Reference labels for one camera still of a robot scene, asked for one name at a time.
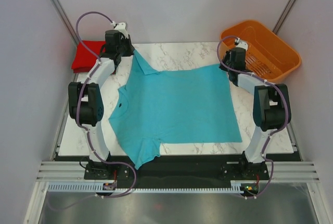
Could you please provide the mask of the turquoise t shirt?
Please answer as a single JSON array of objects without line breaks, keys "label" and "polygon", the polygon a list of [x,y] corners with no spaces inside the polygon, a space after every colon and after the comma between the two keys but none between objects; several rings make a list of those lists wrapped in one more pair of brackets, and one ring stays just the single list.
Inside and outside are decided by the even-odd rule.
[{"label": "turquoise t shirt", "polygon": [[109,122],[135,168],[160,156],[160,146],[241,142],[229,80],[218,65],[157,71],[135,52]]}]

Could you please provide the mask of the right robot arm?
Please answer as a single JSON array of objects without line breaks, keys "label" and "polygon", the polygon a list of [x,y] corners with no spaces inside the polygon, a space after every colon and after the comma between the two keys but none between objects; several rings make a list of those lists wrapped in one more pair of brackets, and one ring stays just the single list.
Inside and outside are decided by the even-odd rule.
[{"label": "right robot arm", "polygon": [[227,50],[219,68],[228,73],[229,80],[253,95],[252,117],[255,130],[245,150],[247,161],[238,166],[239,175],[250,179],[257,173],[255,164],[265,161],[266,149],[272,135],[283,130],[291,121],[288,87],[274,84],[246,69],[246,50]]}]

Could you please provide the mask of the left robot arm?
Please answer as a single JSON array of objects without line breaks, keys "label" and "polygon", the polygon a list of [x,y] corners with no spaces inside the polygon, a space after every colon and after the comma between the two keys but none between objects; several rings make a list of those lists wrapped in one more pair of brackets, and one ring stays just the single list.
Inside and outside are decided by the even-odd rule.
[{"label": "left robot arm", "polygon": [[104,104],[100,89],[107,78],[115,73],[122,57],[133,54],[134,47],[126,24],[117,23],[114,29],[105,32],[105,44],[85,81],[68,85],[70,117],[86,135],[89,161],[98,163],[96,173],[103,179],[112,177],[114,166],[107,161],[110,152],[101,127]]}]

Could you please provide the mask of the orange plastic tub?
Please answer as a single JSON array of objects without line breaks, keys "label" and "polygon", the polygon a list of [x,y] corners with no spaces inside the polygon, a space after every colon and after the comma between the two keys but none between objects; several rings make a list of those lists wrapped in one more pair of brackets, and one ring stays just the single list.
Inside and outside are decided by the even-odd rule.
[{"label": "orange plastic tub", "polygon": [[222,31],[220,38],[230,35],[248,44],[246,68],[269,82],[282,83],[301,65],[300,55],[258,21],[242,21]]}]

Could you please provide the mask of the dark red folded t shirt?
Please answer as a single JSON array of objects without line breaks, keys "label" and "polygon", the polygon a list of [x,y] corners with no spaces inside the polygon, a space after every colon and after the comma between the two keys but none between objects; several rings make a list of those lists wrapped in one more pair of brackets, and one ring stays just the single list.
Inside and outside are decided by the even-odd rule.
[{"label": "dark red folded t shirt", "polygon": [[89,72],[92,69],[92,67],[79,67],[73,69],[73,73],[86,73]]}]

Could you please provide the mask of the left aluminium frame post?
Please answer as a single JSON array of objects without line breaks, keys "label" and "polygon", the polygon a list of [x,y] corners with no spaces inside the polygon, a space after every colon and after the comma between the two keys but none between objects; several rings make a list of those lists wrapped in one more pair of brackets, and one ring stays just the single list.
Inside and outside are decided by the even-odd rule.
[{"label": "left aluminium frame post", "polygon": [[74,41],[75,45],[79,44],[79,39],[75,33],[75,30],[64,10],[59,0],[50,0],[55,11],[57,12],[58,16],[60,17],[62,23],[64,24],[65,28],[67,29],[69,35],[71,36],[72,40]]}]

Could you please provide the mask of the aluminium frame post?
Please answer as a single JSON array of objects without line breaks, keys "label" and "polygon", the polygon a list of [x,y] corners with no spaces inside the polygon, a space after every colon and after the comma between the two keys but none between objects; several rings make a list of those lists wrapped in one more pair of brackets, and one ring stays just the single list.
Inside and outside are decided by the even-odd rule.
[{"label": "aluminium frame post", "polygon": [[59,0],[50,0],[55,11],[57,12],[58,16],[60,17],[62,23],[64,24],[65,28],[67,29],[69,35],[71,36],[72,40],[74,41],[75,45],[79,44],[79,39],[75,33],[75,30],[64,10]]},{"label": "aluminium frame post", "polygon": [[278,34],[281,30],[282,26],[284,25],[286,19],[288,18],[290,12],[292,11],[294,5],[296,4],[297,0],[288,0],[287,4],[285,5],[284,9],[282,10],[275,26],[273,27],[273,33]]}]

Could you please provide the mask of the right aluminium frame post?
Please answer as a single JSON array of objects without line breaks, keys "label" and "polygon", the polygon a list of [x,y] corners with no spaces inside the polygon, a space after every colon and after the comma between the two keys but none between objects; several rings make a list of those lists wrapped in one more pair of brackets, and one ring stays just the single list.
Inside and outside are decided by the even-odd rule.
[{"label": "right aluminium frame post", "polygon": [[284,9],[282,10],[275,26],[273,27],[273,33],[278,34],[281,30],[282,26],[284,25],[286,19],[288,18],[290,12],[292,11],[294,5],[296,4],[297,0],[288,0],[287,4],[285,5]]}]

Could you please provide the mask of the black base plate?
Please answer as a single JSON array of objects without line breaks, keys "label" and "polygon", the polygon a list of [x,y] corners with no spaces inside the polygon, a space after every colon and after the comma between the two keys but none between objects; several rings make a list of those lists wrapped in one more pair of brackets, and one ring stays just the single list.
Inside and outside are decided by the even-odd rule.
[{"label": "black base plate", "polygon": [[163,155],[139,169],[127,156],[112,156],[111,164],[89,161],[85,180],[115,180],[124,188],[226,188],[232,181],[269,179],[267,165],[246,161],[244,155]]}]

